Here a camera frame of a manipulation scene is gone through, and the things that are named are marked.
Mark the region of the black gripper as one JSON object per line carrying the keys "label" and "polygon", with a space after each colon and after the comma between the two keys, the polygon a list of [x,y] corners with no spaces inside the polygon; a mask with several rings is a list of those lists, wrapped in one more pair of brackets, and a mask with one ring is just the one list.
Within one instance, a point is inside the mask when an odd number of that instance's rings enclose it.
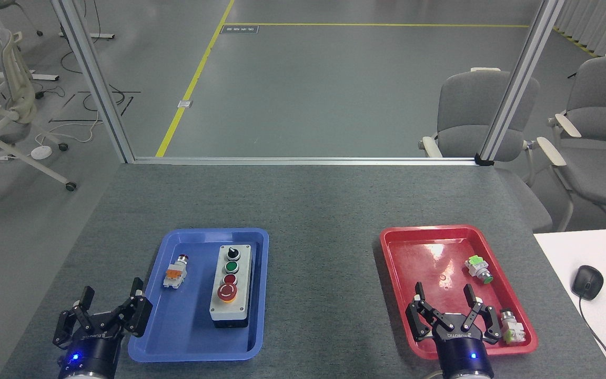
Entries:
{"label": "black gripper", "polygon": [[[58,358],[60,376],[114,376],[124,331],[142,337],[153,310],[145,297],[144,281],[135,277],[128,299],[110,313],[89,315],[95,291],[85,286],[69,310],[60,312],[53,345],[66,350]],[[75,331],[74,326],[81,326]]]}
{"label": "black gripper", "polygon": [[[484,342],[495,345],[501,339],[497,313],[474,294],[471,284],[466,284],[463,292],[470,307],[468,316],[444,315],[426,302],[423,284],[416,283],[413,301],[406,308],[411,335],[416,342],[435,338],[444,376],[491,376],[493,369]],[[484,333],[474,323],[479,315],[485,322]],[[454,326],[451,331],[448,318]]]}

